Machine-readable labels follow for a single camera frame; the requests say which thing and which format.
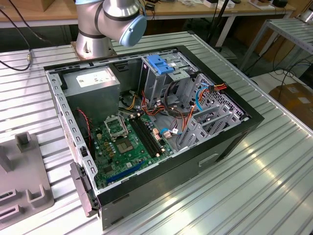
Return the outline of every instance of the open computer tower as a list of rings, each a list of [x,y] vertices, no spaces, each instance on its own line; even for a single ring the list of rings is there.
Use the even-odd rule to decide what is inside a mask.
[[[84,211],[103,229],[227,157],[263,120],[184,46],[45,72]]]

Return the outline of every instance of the gray holder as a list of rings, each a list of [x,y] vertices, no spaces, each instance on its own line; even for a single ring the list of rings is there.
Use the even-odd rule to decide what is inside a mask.
[[[0,143],[0,230],[54,204],[36,135]]]

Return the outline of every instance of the slotted aluminum work surface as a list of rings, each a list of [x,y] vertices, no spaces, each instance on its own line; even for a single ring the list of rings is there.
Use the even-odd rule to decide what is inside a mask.
[[[123,234],[309,234],[313,229],[312,132],[269,100],[236,68],[187,32],[147,36],[118,54],[185,45],[238,92],[265,120],[230,154],[201,175],[104,231]],[[86,218],[69,173],[72,158],[42,66],[76,61],[71,46],[34,50],[31,71],[1,69],[0,138],[36,133],[55,205],[0,234],[99,235],[101,221]],[[26,64],[26,51],[3,53]]]
[[[268,27],[313,54],[313,26],[299,19],[268,20]]]

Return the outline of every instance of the metal case frame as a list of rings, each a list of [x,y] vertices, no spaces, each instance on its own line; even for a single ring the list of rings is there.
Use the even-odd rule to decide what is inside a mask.
[[[143,52],[149,53],[174,49],[181,52],[190,62],[198,67],[202,73],[209,76],[215,84],[223,83],[223,81],[212,70],[210,70],[200,59],[198,59],[184,46],[161,48],[158,50]],[[137,52],[128,55],[118,55],[110,59],[132,56],[134,54],[138,55],[143,52]],[[94,61],[101,62],[107,61],[107,59],[105,60],[103,58],[78,63],[75,62],[49,66],[45,67],[45,70],[58,70],[56,71],[56,73],[58,73],[59,71],[64,70],[65,66],[67,68],[72,67],[70,70],[74,67],[78,69],[78,67],[83,68],[84,65],[86,67],[89,63],[93,63]],[[56,108],[59,112],[61,111],[62,113],[59,115],[60,120],[62,120],[63,115],[66,115],[67,120],[71,120],[73,117],[71,116],[69,107],[66,106],[66,99],[64,97],[64,100],[61,100],[63,98],[62,93],[56,91],[59,89],[59,87],[53,84],[54,82],[55,81],[52,81],[52,79],[49,79],[50,89],[53,90],[53,94],[55,94],[53,95],[53,99]],[[72,164],[71,170],[72,173],[76,172],[76,177],[74,177],[74,181],[76,181],[75,185],[79,182],[84,182],[84,186],[80,187],[79,195],[84,209],[89,208],[89,211],[85,210],[86,215],[91,216],[94,213],[97,213],[99,210],[102,217],[103,229],[105,229],[106,227],[118,222],[125,216],[149,204],[151,201],[167,193],[174,187],[177,187],[180,184],[186,182],[188,179],[208,168],[214,162],[226,157],[249,132],[254,130],[261,123],[264,118],[231,88],[227,88],[224,92],[234,103],[236,103],[240,109],[245,111],[245,113],[249,116],[248,120],[242,122],[240,125],[234,126],[227,131],[219,133],[212,139],[200,143],[191,149],[184,149],[180,151],[179,157],[169,158],[166,161],[160,162],[157,166],[144,171],[136,177],[128,178],[119,185],[114,187],[107,187],[108,190],[98,195],[96,195],[97,193],[90,189],[92,188],[92,185],[90,185],[90,182],[86,180],[87,177],[84,170],[84,168],[90,168],[94,175],[97,173],[96,168],[90,165],[90,160],[92,160],[90,154],[86,155],[85,157],[77,157],[77,155],[82,156],[83,150],[86,150],[87,148],[86,144],[83,140],[77,138],[78,135],[75,136],[72,133],[67,132],[69,128],[75,128],[76,123],[69,123],[68,121],[65,121],[66,124],[64,124],[63,118],[63,123],[62,121],[61,123],[65,134],[72,135],[71,139],[73,140],[73,143],[68,142],[68,144],[72,149],[72,152],[74,152],[73,154],[76,160],[76,163]]]

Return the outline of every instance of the green motherboard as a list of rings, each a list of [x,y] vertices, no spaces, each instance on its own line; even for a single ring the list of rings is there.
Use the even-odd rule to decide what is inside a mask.
[[[152,130],[155,130],[155,126],[149,116],[142,115],[140,121],[149,130],[149,135],[156,138],[155,133],[152,132]],[[95,141],[95,164],[98,169],[95,181],[98,188],[104,188],[114,181],[121,180],[173,154],[167,141],[158,135],[161,139],[155,142],[162,149],[162,153],[157,156],[150,156],[140,137],[133,129],[131,120],[126,119],[124,123],[128,135],[126,138],[125,136],[119,137],[115,141],[112,141],[105,125],[91,130]],[[111,134],[121,129],[123,128],[118,121],[110,123]]]

